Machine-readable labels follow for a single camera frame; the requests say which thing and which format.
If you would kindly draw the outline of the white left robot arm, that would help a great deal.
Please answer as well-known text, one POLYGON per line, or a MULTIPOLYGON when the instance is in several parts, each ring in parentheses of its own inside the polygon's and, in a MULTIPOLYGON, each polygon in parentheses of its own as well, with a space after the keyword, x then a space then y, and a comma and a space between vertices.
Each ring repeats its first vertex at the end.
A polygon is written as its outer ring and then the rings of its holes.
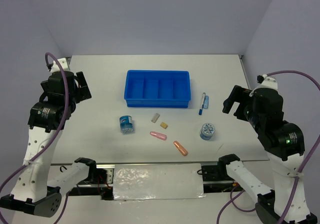
POLYGON ((41 83, 43 93, 31 108, 29 139, 23 165, 14 174, 18 180, 11 193, 1 197, 1 208, 27 214, 52 217, 63 196, 81 181, 93 183, 98 177, 94 160, 80 157, 52 180, 48 179, 52 157, 65 122, 76 104, 91 98, 83 72, 70 71, 66 59, 47 63, 51 73, 41 83))

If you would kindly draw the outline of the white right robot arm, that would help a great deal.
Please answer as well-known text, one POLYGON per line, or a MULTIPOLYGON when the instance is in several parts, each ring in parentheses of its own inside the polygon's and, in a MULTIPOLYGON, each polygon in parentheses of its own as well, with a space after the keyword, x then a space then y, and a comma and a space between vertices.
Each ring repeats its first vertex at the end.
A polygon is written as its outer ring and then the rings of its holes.
POLYGON ((247 121, 258 135, 271 163, 274 188, 263 184, 248 171, 240 158, 229 154, 218 160, 218 176, 232 178, 255 202, 262 223, 317 223, 305 198, 302 170, 307 161, 301 129, 284 120, 283 98, 276 79, 270 74, 257 78, 259 85, 249 90, 235 85, 223 103, 228 114, 234 103, 234 116, 247 121))

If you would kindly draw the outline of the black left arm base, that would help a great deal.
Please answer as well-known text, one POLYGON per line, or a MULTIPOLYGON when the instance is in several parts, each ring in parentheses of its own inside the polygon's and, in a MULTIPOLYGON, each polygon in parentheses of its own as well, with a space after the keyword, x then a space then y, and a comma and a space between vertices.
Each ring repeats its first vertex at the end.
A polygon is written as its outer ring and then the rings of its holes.
POLYGON ((113 169, 98 168, 93 176, 86 183, 97 191, 102 200, 113 200, 113 169))

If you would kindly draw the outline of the blue jar patterned lid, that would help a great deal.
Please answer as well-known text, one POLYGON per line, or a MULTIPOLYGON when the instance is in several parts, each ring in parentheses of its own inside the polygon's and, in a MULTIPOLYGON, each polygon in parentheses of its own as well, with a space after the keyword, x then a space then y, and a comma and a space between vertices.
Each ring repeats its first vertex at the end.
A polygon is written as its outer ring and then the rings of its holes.
POLYGON ((215 126, 211 123, 205 123, 200 130, 200 138, 210 140, 215 133, 215 126))

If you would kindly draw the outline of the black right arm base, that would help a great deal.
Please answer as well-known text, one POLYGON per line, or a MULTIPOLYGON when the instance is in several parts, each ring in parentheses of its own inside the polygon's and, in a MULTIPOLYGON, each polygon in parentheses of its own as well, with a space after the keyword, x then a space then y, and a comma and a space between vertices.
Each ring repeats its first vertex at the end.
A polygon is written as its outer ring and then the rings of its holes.
POLYGON ((224 181, 226 179, 218 165, 202 165, 197 174, 202 177, 203 182, 224 181))

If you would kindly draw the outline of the blue jar sideways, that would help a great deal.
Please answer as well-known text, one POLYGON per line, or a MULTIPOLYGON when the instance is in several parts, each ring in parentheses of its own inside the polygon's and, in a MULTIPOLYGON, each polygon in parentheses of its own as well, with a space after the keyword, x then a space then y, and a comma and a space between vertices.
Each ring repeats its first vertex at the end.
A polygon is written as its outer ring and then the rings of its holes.
POLYGON ((132 117, 125 115, 119 118, 120 131, 122 134, 130 134, 134 132, 132 117))

